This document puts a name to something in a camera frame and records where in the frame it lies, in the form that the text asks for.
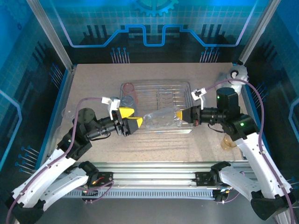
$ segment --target metal extrusion rail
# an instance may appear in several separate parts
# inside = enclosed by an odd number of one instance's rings
[[[228,187],[197,187],[195,172],[209,172],[217,162],[136,162],[95,163],[100,172],[113,172],[114,187],[107,198],[192,198],[213,199],[213,190]],[[231,165],[256,180],[247,161],[232,161]],[[98,198],[106,189],[84,194],[73,190],[67,198]]]

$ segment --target clear cup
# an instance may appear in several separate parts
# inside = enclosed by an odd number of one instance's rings
[[[129,107],[134,109],[134,117],[138,116],[136,103],[131,96],[124,96],[121,98],[121,106]]]
[[[73,121],[76,114],[76,108],[77,106],[75,106],[73,103],[68,104],[61,112],[62,118]]]
[[[135,87],[132,83],[125,83],[122,87],[123,96],[131,96],[134,99],[134,102],[138,104],[137,93]]]
[[[237,144],[231,139],[228,134],[224,135],[220,145],[224,150],[231,150],[237,146]]]

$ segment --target white bracket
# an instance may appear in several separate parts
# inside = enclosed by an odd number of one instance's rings
[[[109,97],[102,97],[102,103],[108,105],[108,111],[110,115],[110,119],[113,120],[112,111],[117,111],[120,107],[121,100],[120,99],[111,99]]]
[[[223,183],[232,186],[249,201],[251,201],[252,199],[251,192],[257,192],[261,189],[258,182],[245,177],[243,174],[235,170],[232,166],[223,168],[219,172],[219,176]]]
[[[204,95],[206,94],[206,89],[195,89],[191,92],[192,98],[197,101],[200,99],[200,108],[203,110],[206,104],[206,98]]]
[[[263,152],[260,153],[260,149],[258,147],[258,134],[253,133],[247,135],[247,139],[238,139],[235,141],[237,146],[241,149],[241,151],[246,156],[250,166],[252,167],[253,172],[256,175],[258,183],[260,184],[262,194],[265,198],[275,198],[276,195],[283,196],[285,195],[281,189],[282,186],[279,186],[274,174],[269,168],[267,162],[263,158],[263,156],[267,157],[268,161],[274,168],[277,175],[280,177],[280,180],[285,187],[287,193],[290,192],[292,188],[291,185],[286,181],[286,179],[281,175],[280,171],[276,167],[274,161],[270,157],[267,152],[266,147],[262,141]]]
[[[31,181],[38,172],[40,172],[53,160],[57,159],[64,153],[61,149],[55,149],[53,154],[47,161],[23,184],[13,190],[14,199],[20,194],[29,181]],[[36,178],[32,184],[27,188],[25,194],[18,200],[18,203],[23,203],[24,208],[32,208],[38,202],[43,192],[62,174],[68,167],[73,165],[76,161],[72,158],[67,159],[62,157],[56,163],[52,164],[50,168],[46,169],[42,174]]]
[[[86,172],[83,169],[76,168],[69,175],[51,184],[40,198],[45,201],[43,210],[46,211],[55,201],[77,187],[84,185],[87,180]]]

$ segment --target gear logo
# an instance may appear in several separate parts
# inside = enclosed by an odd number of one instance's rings
[[[174,4],[178,4],[178,0],[137,0],[135,8],[147,16],[162,16],[163,13],[168,13],[169,9],[174,9]]]

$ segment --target cable clip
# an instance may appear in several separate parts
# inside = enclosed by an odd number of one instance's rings
[[[286,185],[286,184],[282,184],[282,185],[279,185],[278,187],[279,187],[279,188],[286,188],[287,185]]]
[[[102,97],[102,103],[108,105],[110,119],[113,120],[112,111],[118,110],[121,104],[121,100],[116,98]]]
[[[200,108],[203,110],[205,107],[206,98],[204,95],[206,94],[206,89],[195,89],[191,92],[192,98],[197,101],[200,99]]]

